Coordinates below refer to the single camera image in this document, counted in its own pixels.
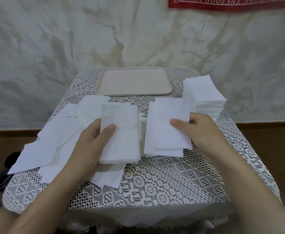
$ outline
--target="white lace tablecloth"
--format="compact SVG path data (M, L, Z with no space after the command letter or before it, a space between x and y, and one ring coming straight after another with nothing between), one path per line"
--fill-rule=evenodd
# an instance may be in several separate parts
M101 69L81 71L52 119L67 103L77 104L85 95L95 94ZM166 69L172 92L167 97L182 97L183 80L199 76L193 69ZM144 116L154 96L112 97L112 102L137 105ZM216 125L236 151L260 175L266 185L280 198L273 177L254 152L225 110ZM16 173L3 195L5 208L21 213L47 186L40 183L37 169ZM197 148L184 150L184 157L142 157L128 164L118 189L99 188L86 182L69 205L70 218L80 222L101 222L125 226L172 226L188 224L207 216L224 216L234 212L224 191L222 178Z

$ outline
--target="forearm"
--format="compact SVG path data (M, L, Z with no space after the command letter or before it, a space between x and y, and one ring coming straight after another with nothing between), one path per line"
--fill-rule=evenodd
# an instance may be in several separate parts
M77 184L79 181L73 181L65 172L60 172L21 213L8 233L54 233L70 199L78 189Z
M216 168L247 233L285 233L285 207L233 149Z

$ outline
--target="rectangular tray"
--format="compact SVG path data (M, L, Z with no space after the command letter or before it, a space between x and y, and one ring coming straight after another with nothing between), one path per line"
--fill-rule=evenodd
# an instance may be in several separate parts
M101 72L95 93L107 96L164 95L172 91L162 67L106 68Z

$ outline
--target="brown wall trim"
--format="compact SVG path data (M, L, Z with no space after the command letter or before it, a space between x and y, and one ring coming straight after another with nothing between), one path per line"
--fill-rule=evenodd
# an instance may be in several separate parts
M40 132L37 130L0 130L0 138L8 137L36 137Z
M277 122L248 122L236 123L239 130L260 130L260 129L275 129L285 128L285 121ZM7 137L36 137L40 129L36 130L0 130L0 138Z
M285 128L285 121L236 123L239 130Z

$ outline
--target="red banner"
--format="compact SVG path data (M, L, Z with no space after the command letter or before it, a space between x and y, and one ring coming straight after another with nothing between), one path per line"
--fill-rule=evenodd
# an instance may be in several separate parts
M284 8L285 0L168 0L168 7L238 12Z

